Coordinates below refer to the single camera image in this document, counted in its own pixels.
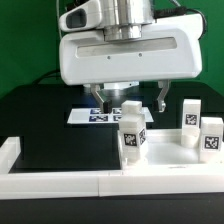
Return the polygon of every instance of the white plastic block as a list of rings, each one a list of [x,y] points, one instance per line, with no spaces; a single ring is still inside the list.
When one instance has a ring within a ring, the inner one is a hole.
[[[200,139],[200,162],[207,163],[217,157],[222,150],[222,118],[202,117]]]
[[[201,118],[202,134],[223,135],[223,120],[218,117]]]
[[[200,138],[200,128],[183,128],[181,135],[181,145],[184,148],[196,149],[198,148]]]
[[[145,127],[144,114],[126,114],[119,120],[119,129],[122,132],[137,133]]]
[[[121,133],[121,141],[123,148],[127,148],[129,150],[139,150],[140,146],[146,141],[146,130],[143,128],[140,132],[122,132]]]
[[[198,148],[200,138],[201,100],[184,100],[181,145],[184,148]]]
[[[141,101],[125,101],[122,105],[122,114],[141,114],[142,102]]]
[[[182,128],[198,127],[200,124],[201,100],[184,100]]]

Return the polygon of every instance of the green wall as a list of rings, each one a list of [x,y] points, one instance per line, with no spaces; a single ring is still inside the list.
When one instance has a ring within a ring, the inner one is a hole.
[[[156,8],[170,7],[155,0]],[[201,40],[203,72],[198,81],[224,95],[223,0],[180,0],[200,9],[208,19],[208,33]],[[55,0],[0,1],[0,97],[16,86],[31,83],[58,65],[58,32]]]

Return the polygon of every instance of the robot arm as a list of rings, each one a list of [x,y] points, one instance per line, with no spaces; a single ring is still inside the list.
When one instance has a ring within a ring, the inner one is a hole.
[[[148,0],[90,0],[60,18],[70,32],[60,44],[62,78],[68,85],[92,84],[105,110],[101,83],[160,81],[160,112],[170,80],[198,76],[202,70],[199,14],[154,19]]]

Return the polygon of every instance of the black square pattern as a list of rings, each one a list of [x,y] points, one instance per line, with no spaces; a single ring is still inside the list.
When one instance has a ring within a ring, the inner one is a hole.
[[[205,137],[205,149],[218,150],[219,149],[219,137]]]
[[[136,135],[124,134],[124,142],[126,146],[137,146]]]
[[[145,140],[146,140],[146,136],[145,136],[145,129],[143,129],[140,133],[139,133],[139,139],[140,139],[140,145],[142,145]]]
[[[197,115],[195,114],[186,114],[186,120],[185,124],[186,125],[197,125]]]

